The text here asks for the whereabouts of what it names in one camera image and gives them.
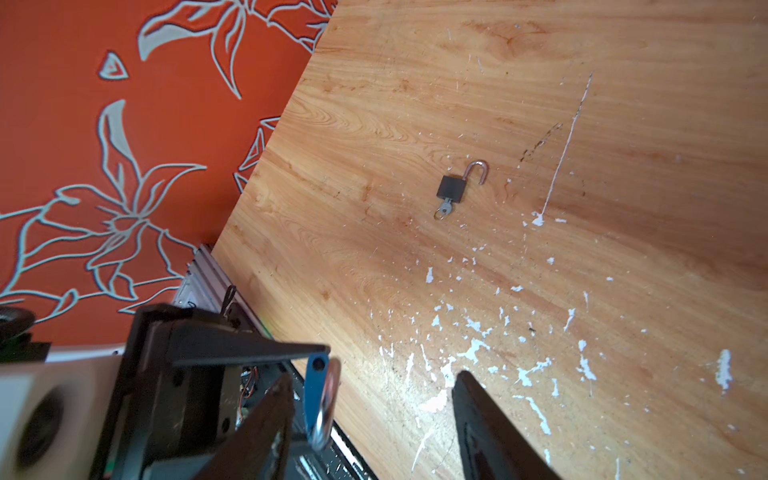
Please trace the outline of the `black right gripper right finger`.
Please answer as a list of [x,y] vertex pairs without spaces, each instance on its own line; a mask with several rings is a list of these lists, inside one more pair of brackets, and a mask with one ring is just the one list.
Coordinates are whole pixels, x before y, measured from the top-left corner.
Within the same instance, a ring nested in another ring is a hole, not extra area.
[[452,402],[466,479],[558,477],[470,372],[457,375]]

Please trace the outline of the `small silver key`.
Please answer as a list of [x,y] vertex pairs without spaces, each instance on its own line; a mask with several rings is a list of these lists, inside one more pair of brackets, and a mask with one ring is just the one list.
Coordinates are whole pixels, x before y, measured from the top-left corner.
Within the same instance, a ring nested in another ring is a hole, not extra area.
[[434,212],[433,218],[435,220],[443,220],[453,211],[453,202],[450,199],[444,200],[437,210]]

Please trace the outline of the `black padlock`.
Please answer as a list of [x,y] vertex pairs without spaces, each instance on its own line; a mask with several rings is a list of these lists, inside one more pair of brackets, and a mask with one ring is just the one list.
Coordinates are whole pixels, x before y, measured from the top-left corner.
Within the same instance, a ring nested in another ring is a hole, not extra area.
[[480,186],[484,185],[489,173],[489,165],[485,160],[470,162],[462,176],[444,175],[438,186],[436,196],[444,203],[460,203],[467,187],[470,174],[479,169],[481,175],[478,180]]

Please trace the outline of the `blue padlock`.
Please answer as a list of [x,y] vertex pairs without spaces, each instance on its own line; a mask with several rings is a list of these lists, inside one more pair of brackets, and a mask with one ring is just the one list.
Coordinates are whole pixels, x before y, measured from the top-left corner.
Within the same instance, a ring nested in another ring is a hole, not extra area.
[[327,352],[312,354],[304,380],[303,411],[309,447],[317,452],[330,442],[341,381],[341,362]]

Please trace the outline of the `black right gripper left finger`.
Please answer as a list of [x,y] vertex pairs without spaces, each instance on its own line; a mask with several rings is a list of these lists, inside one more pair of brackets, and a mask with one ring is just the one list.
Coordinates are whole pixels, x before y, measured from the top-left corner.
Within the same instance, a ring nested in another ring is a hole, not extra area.
[[294,419],[293,384],[283,374],[194,479],[283,479]]

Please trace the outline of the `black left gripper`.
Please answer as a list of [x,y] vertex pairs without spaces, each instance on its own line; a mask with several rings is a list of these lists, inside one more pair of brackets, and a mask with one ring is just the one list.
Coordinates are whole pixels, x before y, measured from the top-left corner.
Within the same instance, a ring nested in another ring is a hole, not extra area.
[[200,308],[156,304],[134,315],[89,476],[192,479],[234,432],[236,366],[327,354],[235,331]]

